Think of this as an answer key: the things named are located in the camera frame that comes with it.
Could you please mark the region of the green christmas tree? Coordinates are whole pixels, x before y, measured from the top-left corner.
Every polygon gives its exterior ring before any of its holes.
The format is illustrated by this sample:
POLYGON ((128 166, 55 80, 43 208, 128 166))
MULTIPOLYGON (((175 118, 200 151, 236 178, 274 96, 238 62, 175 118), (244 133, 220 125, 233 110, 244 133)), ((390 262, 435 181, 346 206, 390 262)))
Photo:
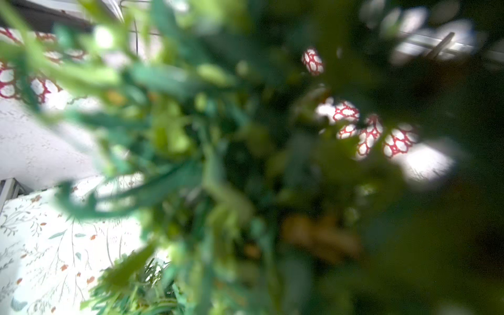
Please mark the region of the green christmas tree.
POLYGON ((75 219, 138 216, 97 314, 503 313, 502 1, 166 1, 1 45, 47 125, 97 137, 75 219))

